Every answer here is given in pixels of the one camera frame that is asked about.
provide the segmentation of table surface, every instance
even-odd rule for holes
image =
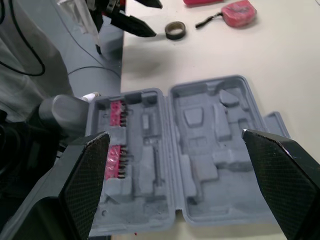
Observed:
[[[159,88],[167,95],[177,84],[242,75],[261,114],[279,111],[292,138],[319,162],[320,5],[315,0],[251,0],[257,20],[250,27],[235,29],[216,19],[195,29],[197,22],[232,2],[186,7],[183,0],[162,0],[163,9],[155,9],[128,0],[127,15],[145,21],[158,34],[124,34],[121,91]],[[165,37],[165,26],[173,21],[186,25],[187,36],[180,41]],[[167,232],[138,237],[285,239],[278,226],[193,228],[178,219]]]

